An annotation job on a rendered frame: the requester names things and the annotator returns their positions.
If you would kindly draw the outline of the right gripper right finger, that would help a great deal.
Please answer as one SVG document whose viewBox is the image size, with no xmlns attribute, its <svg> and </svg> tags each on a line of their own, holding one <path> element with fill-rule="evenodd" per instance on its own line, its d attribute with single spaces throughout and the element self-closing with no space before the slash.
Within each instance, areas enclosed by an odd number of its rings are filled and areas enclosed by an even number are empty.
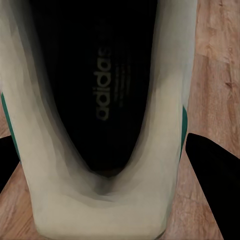
<svg viewBox="0 0 240 240">
<path fill-rule="evenodd" d="M 224 240 L 240 240 L 240 159 L 194 133 L 185 151 Z"/>
</svg>

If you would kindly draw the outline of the gym shoe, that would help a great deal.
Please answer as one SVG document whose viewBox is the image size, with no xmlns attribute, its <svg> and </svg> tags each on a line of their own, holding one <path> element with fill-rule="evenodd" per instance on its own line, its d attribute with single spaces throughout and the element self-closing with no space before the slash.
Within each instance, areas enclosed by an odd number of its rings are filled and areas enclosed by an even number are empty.
<svg viewBox="0 0 240 240">
<path fill-rule="evenodd" d="M 158 240 L 186 138 L 198 0 L 0 0 L 1 101 L 48 240 Z"/>
</svg>

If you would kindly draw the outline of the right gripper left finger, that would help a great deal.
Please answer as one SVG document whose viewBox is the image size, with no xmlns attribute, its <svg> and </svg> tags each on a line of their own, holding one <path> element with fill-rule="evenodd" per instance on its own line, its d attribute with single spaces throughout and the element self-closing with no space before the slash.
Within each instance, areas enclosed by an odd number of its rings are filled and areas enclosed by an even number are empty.
<svg viewBox="0 0 240 240">
<path fill-rule="evenodd" d="M 19 164 L 12 136 L 0 138 L 0 193 Z"/>
</svg>

